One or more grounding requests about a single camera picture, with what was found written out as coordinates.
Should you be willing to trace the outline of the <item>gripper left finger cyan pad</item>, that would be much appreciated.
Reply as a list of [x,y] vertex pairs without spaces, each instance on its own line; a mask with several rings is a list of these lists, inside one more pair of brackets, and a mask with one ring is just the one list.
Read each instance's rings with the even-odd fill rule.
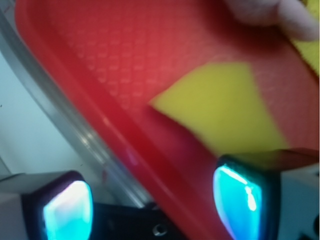
[[30,240],[88,240],[93,225],[90,185],[77,171],[23,175],[23,218]]

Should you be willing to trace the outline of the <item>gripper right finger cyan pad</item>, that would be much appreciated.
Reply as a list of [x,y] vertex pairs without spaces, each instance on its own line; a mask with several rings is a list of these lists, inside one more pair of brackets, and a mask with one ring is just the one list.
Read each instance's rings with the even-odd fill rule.
[[225,154],[212,178],[218,216],[234,240],[275,240],[280,216],[276,154]]

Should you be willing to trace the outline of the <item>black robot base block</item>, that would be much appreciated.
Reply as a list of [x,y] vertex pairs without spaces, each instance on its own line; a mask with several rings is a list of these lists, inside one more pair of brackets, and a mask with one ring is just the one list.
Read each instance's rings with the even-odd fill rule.
[[186,240],[186,235],[154,204],[142,208],[94,204],[91,240]]

